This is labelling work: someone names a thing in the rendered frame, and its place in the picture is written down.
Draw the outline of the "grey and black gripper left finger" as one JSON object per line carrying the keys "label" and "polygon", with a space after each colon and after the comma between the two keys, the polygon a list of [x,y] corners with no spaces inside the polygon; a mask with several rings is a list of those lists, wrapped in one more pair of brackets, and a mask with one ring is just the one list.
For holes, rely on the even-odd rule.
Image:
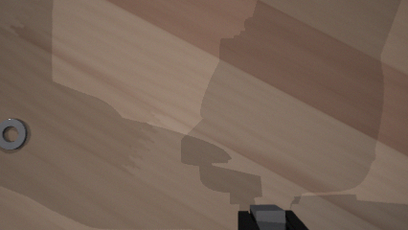
{"label": "grey and black gripper left finger", "polygon": [[252,214],[238,211],[238,230],[260,230]]}

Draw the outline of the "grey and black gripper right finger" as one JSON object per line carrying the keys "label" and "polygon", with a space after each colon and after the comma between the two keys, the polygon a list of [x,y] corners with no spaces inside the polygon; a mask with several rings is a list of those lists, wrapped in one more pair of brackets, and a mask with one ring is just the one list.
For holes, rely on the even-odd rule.
{"label": "grey and black gripper right finger", "polygon": [[285,210],[285,225],[286,230],[309,230],[291,210]]}

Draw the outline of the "grey flat washer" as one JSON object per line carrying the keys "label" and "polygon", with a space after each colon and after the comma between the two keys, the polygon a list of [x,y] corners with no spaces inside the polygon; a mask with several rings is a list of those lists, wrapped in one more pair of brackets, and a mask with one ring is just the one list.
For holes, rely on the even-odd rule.
{"label": "grey flat washer", "polygon": [[[5,138],[5,131],[8,127],[16,127],[18,130],[18,137],[13,142],[9,142]],[[16,119],[5,120],[0,124],[0,147],[5,150],[18,149],[25,143],[27,135],[27,128],[21,121]]]}

